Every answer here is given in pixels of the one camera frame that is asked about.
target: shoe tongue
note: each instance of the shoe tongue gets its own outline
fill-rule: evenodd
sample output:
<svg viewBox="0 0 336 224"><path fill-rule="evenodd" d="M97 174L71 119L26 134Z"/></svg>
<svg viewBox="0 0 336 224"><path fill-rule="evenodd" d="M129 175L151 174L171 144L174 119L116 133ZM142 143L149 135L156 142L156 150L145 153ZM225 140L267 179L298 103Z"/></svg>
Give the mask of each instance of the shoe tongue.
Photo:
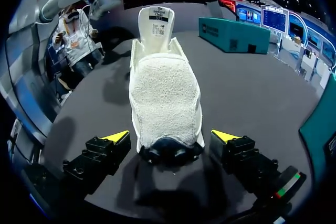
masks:
<svg viewBox="0 0 336 224"><path fill-rule="evenodd" d="M169 49L174 12L166 7L147 7L139 12L139 32L145 55Z"/></svg>

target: white shirt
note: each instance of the white shirt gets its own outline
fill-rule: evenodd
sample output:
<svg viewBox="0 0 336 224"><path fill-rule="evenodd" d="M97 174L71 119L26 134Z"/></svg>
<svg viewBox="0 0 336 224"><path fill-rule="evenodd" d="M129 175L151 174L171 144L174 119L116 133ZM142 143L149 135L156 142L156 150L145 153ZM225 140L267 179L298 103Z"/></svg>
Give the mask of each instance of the white shirt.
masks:
<svg viewBox="0 0 336 224"><path fill-rule="evenodd" d="M62 41L60 43L55 43L55 38L58 33L65 32L65 35L63 35L65 53L68 60L70 61L71 67L97 48L95 42L91 39L90 36L85 38L87 33L87 26L89 23L88 17L83 10L78 9L77 11L79 13L79 19L74 19L68 24L65 23L65 17L67 17L69 14L65 14L60 17L58 21L58 27L52 37L53 48L57 50L61 46ZM92 30L93 28L91 24L89 24L90 35Z"/></svg>

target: black tabletop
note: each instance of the black tabletop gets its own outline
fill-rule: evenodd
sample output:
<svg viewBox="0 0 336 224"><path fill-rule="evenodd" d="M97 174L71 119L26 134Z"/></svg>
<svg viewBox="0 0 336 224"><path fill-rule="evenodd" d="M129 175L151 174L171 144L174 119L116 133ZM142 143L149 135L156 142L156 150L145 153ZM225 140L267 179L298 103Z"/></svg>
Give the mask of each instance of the black tabletop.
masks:
<svg viewBox="0 0 336 224"><path fill-rule="evenodd" d="M130 130L132 150L87 201L125 216L154 220L162 219L154 206L167 202L178 214L224 218L249 209L256 198L208 158L210 132L248 135L264 155L278 159L281 172L293 165L307 174L291 201L295 210L312 187L298 129L318 102L313 87L271 55L225 54L196 31L173 36L201 89L206 147L200 159L179 170L163 170L138 157L128 98L131 40L109 53L65 102L49 133L44 158L61 169L62 161L80 155L93 136Z"/></svg>

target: white sneaker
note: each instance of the white sneaker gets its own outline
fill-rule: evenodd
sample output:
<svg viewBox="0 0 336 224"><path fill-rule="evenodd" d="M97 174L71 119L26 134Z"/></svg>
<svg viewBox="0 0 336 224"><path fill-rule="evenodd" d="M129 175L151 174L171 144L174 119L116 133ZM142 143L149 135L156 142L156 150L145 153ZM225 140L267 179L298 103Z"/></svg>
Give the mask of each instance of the white sneaker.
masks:
<svg viewBox="0 0 336 224"><path fill-rule="evenodd" d="M137 152L163 138L204 148L200 89L176 38L175 14L165 7L139 12L141 42L133 40L129 98Z"/></svg>

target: display screen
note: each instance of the display screen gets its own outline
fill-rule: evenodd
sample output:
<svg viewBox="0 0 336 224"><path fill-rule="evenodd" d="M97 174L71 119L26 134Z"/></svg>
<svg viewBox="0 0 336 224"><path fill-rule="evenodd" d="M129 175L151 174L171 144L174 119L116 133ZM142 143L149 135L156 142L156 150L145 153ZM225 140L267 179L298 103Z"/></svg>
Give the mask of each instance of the display screen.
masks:
<svg viewBox="0 0 336 224"><path fill-rule="evenodd" d="M292 22L289 23L289 34L291 36L298 36L303 39L303 27Z"/></svg>
<svg viewBox="0 0 336 224"><path fill-rule="evenodd" d="M281 32L286 31L286 14L263 9L262 24Z"/></svg>
<svg viewBox="0 0 336 224"><path fill-rule="evenodd" d="M335 59L335 51L329 43L323 42L322 53L331 61Z"/></svg>
<svg viewBox="0 0 336 224"><path fill-rule="evenodd" d="M321 49L322 42L319 39L319 35L310 29L308 29L308 42L315 46L318 50Z"/></svg>
<svg viewBox="0 0 336 224"><path fill-rule="evenodd" d="M246 20L246 15L247 15L247 11L243 10L243 9L239 9L239 19L240 20Z"/></svg>
<svg viewBox="0 0 336 224"><path fill-rule="evenodd" d="M316 37L308 35L308 41L311 42L313 45L317 46L318 39Z"/></svg>
<svg viewBox="0 0 336 224"><path fill-rule="evenodd" d="M247 21L250 21L250 22L253 22L253 15L254 13L253 12L250 12L249 10L247 11L247 15L246 15L246 20Z"/></svg>

